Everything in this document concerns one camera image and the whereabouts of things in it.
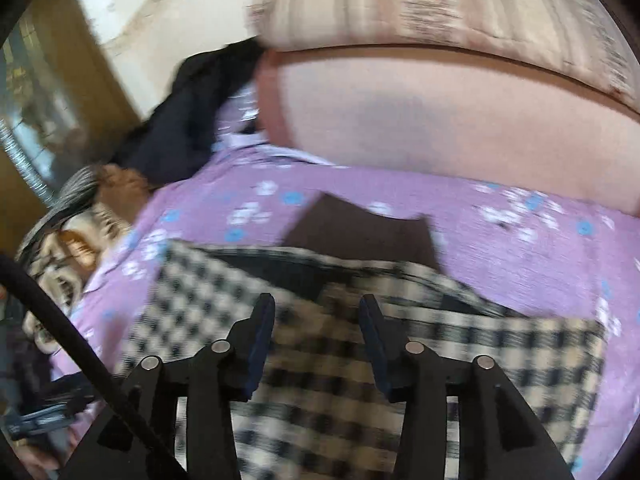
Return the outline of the black cream plaid jacket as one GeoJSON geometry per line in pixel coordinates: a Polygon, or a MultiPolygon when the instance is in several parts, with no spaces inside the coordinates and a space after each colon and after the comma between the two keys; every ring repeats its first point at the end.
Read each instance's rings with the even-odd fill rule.
{"type": "Polygon", "coordinates": [[[253,399],[232,408],[242,476],[386,479],[404,411],[376,390],[364,353],[357,306],[372,294],[440,356],[494,358],[574,463],[602,376],[598,321],[527,316],[414,262],[320,255],[309,231],[310,221],[299,221],[291,248],[170,242],[116,370],[127,374],[150,354],[193,356],[269,292],[277,321],[264,374],[253,399]]]}

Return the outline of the tan striped fuzzy garment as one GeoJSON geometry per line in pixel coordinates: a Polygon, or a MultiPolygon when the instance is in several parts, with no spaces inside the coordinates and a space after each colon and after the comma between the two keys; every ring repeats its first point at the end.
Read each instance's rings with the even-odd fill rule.
{"type": "Polygon", "coordinates": [[[95,203],[44,231],[28,274],[69,318],[79,311],[90,278],[133,224],[130,212],[95,203]]]}

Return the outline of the purple floral bed sheet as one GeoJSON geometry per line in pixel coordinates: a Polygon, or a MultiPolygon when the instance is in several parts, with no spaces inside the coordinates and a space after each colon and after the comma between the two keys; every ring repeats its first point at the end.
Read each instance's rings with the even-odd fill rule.
{"type": "Polygon", "coordinates": [[[172,238],[277,245],[322,194],[381,217],[427,216],[447,274],[528,315],[596,318],[608,353],[596,410],[574,466],[579,479],[612,465],[639,415],[639,222],[597,205],[456,178],[326,165],[270,148],[242,128],[252,86],[228,99],[215,158],[157,192],[102,261],[70,318],[105,365],[118,360],[172,238]]]}

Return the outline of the brown fuzzy garment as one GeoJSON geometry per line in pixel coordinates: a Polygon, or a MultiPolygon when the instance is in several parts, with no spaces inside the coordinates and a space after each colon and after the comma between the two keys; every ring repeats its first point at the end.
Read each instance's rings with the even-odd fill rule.
{"type": "Polygon", "coordinates": [[[96,202],[130,226],[151,198],[148,181],[136,170],[104,165],[98,170],[96,202]]]}

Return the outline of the grey knitted garment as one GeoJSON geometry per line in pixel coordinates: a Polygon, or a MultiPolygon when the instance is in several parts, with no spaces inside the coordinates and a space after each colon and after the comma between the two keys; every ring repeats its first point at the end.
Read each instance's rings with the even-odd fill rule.
{"type": "Polygon", "coordinates": [[[70,177],[58,193],[53,206],[24,236],[15,254],[16,261],[21,264],[29,263],[47,229],[62,226],[75,214],[92,207],[100,184],[99,172],[98,165],[90,165],[70,177]]]}

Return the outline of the dark navy garment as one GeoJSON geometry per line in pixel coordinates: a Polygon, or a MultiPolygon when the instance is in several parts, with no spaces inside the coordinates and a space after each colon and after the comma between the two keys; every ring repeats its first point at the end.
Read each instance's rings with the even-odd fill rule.
{"type": "Polygon", "coordinates": [[[167,98],[125,136],[111,162],[154,186],[193,177],[212,157],[218,112],[252,81],[264,52],[250,38],[183,60],[167,98]]]}

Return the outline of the beige striped pillow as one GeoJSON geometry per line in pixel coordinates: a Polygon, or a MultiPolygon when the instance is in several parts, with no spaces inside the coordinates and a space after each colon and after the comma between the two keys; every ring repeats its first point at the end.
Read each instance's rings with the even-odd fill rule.
{"type": "Polygon", "coordinates": [[[639,61],[600,0],[250,0],[250,28],[281,51],[428,44],[551,70],[639,107],[639,61]]]}

